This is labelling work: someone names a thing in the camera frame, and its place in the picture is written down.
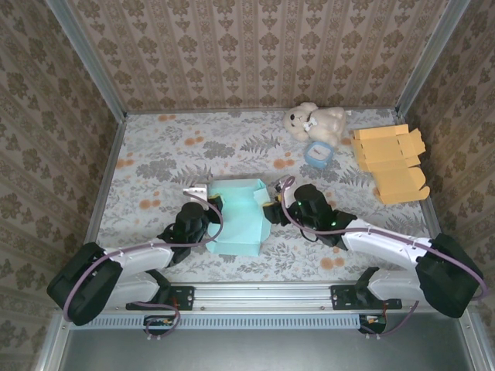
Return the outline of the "light blue paper box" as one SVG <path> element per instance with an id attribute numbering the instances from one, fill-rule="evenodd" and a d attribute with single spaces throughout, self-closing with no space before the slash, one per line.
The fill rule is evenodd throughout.
<path id="1" fill-rule="evenodd" d="M 229 179 L 210 183 L 209 194 L 223 202 L 224 225 L 211 223 L 209 235 L 219 233 L 207 243 L 212 254 L 257 257 L 261 244 L 271 232 L 263 205 L 270 201 L 267 186 L 260 179 Z"/>

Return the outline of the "floral table mat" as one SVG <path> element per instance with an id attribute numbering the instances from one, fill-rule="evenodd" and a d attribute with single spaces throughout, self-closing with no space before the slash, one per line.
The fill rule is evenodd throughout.
<path id="1" fill-rule="evenodd" d="M 386 206 L 372 176 L 357 165 L 348 134 L 323 169 L 308 165 L 306 144 L 283 127 L 281 111 L 131 115 L 102 216 L 97 242 L 126 247 L 147 242 L 173 222 L 198 182 L 260 179 L 269 191 L 285 175 L 312 183 L 329 204 L 398 233 L 429 237 L 429 214 L 418 202 Z M 369 254 L 346 252 L 302 237 L 293 226 L 273 226 L 256 257 L 194 248 L 165 276 L 179 282 L 354 280 L 366 268 L 388 268 Z"/>

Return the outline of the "aluminium table side rail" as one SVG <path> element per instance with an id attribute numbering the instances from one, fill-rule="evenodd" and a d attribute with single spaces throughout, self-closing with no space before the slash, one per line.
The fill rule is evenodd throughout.
<path id="1" fill-rule="evenodd" d="M 90 222 L 87 228 L 87 233 L 84 242 L 82 245 L 80 245 L 80 247 L 82 247 L 86 243 L 94 242 L 97 239 L 97 235 L 101 227 L 102 217 L 104 215 L 106 202 L 108 199 L 108 194 L 111 188 L 111 182 L 118 162 L 120 149 L 124 141 L 125 130 L 126 122 L 123 121 L 117 126 L 114 140 L 111 145 L 111 150 L 109 152 L 108 162 L 105 167 L 100 188 L 97 194 L 96 203 L 94 205 Z"/>
<path id="2" fill-rule="evenodd" d="M 422 208 L 425 225 L 416 226 L 413 223 L 414 226 L 408 228 L 409 232 L 428 230 L 431 237 L 444 233 L 457 240 L 455 230 L 451 230 L 449 226 L 442 226 L 439 212 L 435 210 L 431 189 L 421 164 L 421 159 L 425 159 L 426 151 L 421 132 L 417 128 L 410 128 L 403 117 L 397 116 L 396 120 L 396 125 L 399 127 L 398 136 L 407 137 L 411 134 L 411 140 L 406 140 L 405 168 L 400 168 L 398 171 L 399 195 L 391 198 L 391 204 L 408 204 L 411 207 Z"/>

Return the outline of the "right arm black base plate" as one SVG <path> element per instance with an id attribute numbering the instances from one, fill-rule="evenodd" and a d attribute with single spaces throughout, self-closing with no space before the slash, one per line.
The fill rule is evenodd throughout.
<path id="1" fill-rule="evenodd" d="M 354 285 L 333 285 L 330 287 L 332 306 L 334 310 L 380 310 L 402 309 L 400 299 L 379 299 L 367 288 L 356 289 Z"/>

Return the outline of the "cream teddy bear plush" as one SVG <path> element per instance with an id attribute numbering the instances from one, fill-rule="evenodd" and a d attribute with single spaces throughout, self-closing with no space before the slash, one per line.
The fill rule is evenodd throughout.
<path id="1" fill-rule="evenodd" d="M 336 148 L 347 125 L 347 112 L 342 107 L 321 108 L 304 102 L 285 113 L 283 126 L 297 141 L 321 141 Z"/>

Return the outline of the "grey metal sheet panel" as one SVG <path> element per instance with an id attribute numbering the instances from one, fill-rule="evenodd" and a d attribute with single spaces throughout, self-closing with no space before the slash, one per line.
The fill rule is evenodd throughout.
<path id="1" fill-rule="evenodd" d="M 456 328 L 366 339 L 336 330 L 75 331 L 60 371 L 474 371 Z"/>

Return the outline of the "aluminium frame post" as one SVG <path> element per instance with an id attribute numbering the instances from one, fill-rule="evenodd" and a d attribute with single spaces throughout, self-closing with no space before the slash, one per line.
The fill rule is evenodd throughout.
<path id="1" fill-rule="evenodd" d="M 439 60 L 469 3 L 470 0 L 449 0 L 395 105 L 395 111 L 399 119 L 405 119 L 405 115 L 425 85 L 428 75 Z"/>
<path id="2" fill-rule="evenodd" d="M 125 122 L 126 110 L 121 102 L 121 98 L 118 96 L 109 74 L 105 71 L 103 64 L 98 58 L 96 48 L 90 44 L 90 39 L 77 20 L 74 11 L 70 8 L 67 0 L 46 0 L 46 3 L 67 35 L 87 72 L 90 74 L 91 79 L 100 91 L 115 120 L 119 124 L 123 124 Z"/>

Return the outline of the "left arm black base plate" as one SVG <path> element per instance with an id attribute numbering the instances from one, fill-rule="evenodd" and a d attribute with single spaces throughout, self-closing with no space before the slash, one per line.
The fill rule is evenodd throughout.
<path id="1" fill-rule="evenodd" d="M 130 311 L 158 311 L 165 310 L 165 305 L 168 305 L 180 311 L 191 311 L 194 297 L 194 286 L 169 286 L 160 288 L 150 301 L 146 301 L 143 304 L 128 303 L 125 307 Z"/>

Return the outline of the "aluminium mounting rail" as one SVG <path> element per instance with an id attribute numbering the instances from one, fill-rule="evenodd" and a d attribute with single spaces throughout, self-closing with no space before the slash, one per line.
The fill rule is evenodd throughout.
<path id="1" fill-rule="evenodd" d="M 379 312 L 380 310 L 334 310 L 330 287 L 333 285 L 355 285 L 353 281 L 323 282 L 244 282 L 244 283 L 178 283 L 170 286 L 194 286 L 194 312 L 220 313 L 271 313 L 271 312 Z M 415 303 L 399 298 L 402 309 L 407 311 Z"/>

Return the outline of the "black controller board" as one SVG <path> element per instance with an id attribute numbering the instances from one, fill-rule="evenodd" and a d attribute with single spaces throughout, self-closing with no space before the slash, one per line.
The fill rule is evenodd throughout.
<path id="1" fill-rule="evenodd" d="M 383 315 L 359 315 L 358 331 L 365 335 L 380 335 L 385 332 L 387 321 Z"/>
<path id="2" fill-rule="evenodd" d="M 164 336 L 175 324 L 174 315 L 150 315 L 145 316 L 143 325 L 144 332 L 150 336 Z"/>

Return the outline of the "orange paper box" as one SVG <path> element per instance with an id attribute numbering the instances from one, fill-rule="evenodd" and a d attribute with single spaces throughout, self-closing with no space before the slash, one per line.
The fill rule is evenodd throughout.
<path id="1" fill-rule="evenodd" d="M 397 125 L 355 130 L 351 138 L 357 164 L 369 172 L 375 181 L 377 198 L 384 205 L 392 205 L 391 198 L 399 195 L 398 174 L 405 168 L 407 137 L 398 136 Z"/>

